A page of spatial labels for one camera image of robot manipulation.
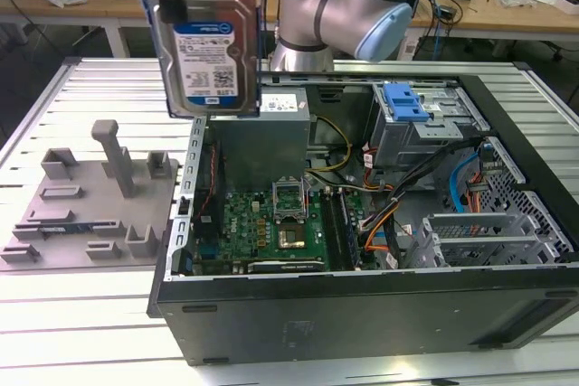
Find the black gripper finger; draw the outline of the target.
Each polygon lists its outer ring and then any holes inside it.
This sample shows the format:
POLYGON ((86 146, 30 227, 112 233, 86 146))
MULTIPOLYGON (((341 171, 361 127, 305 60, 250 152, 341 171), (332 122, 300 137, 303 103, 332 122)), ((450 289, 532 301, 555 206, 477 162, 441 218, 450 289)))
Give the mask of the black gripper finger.
POLYGON ((167 24, 181 24, 188 19, 185 0, 158 0, 161 20, 167 24))

